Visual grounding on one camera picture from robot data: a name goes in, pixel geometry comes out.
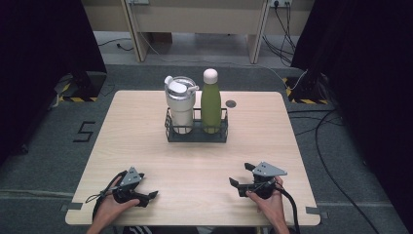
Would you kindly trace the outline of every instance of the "black curtain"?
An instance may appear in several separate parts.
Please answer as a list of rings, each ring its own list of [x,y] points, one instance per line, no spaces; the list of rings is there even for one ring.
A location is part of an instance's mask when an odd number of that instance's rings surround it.
[[[80,0],[5,0],[0,35],[1,164],[28,140],[62,76],[106,68]]]
[[[413,233],[412,13],[410,0],[316,0],[292,66],[328,76],[362,156]]]

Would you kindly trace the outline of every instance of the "person's left hand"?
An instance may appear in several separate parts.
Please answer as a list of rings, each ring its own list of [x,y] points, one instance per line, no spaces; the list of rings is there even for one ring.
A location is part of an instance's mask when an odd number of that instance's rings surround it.
[[[112,183],[111,187],[114,187],[119,179],[121,179],[120,176]],[[112,223],[122,212],[136,206],[137,204],[139,204],[138,199],[132,199],[126,203],[120,204],[115,201],[112,192],[108,191],[108,194],[101,202],[99,209],[94,216],[94,221],[87,233],[99,233],[103,230],[103,228],[110,225],[110,223]]]

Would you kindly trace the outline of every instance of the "power socket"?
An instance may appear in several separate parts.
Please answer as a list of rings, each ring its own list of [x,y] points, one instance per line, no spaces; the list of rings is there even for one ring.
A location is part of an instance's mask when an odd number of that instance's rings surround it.
[[[277,0],[279,1],[279,8],[286,8],[287,3],[289,3],[289,6],[291,7],[292,0]],[[271,0],[270,7],[274,8],[274,3],[276,0]]]

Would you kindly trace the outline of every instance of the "green bottle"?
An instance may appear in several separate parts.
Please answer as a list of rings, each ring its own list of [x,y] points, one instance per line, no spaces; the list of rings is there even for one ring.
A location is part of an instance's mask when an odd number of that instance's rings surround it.
[[[221,126],[221,94],[219,94],[218,72],[207,69],[204,72],[204,87],[201,95],[201,119],[204,131],[215,134]]]

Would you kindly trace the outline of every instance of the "wooden table top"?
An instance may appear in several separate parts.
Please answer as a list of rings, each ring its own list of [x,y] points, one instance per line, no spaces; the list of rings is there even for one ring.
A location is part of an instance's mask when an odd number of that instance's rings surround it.
[[[221,92],[228,108],[226,143],[168,142],[164,126],[167,102],[163,91],[120,91],[108,110],[73,203],[104,189],[119,172],[136,167],[145,174],[136,192],[158,196],[147,208],[124,212],[116,225],[266,226],[268,220],[248,198],[241,198],[229,177],[252,183],[244,163],[270,163],[288,172],[285,190],[297,204],[300,225],[317,225],[318,214],[307,214],[316,202],[286,113],[275,92]],[[197,92],[195,107],[200,107]],[[285,219],[293,224],[292,208],[283,199]],[[70,210],[66,222],[92,223],[94,202]]]

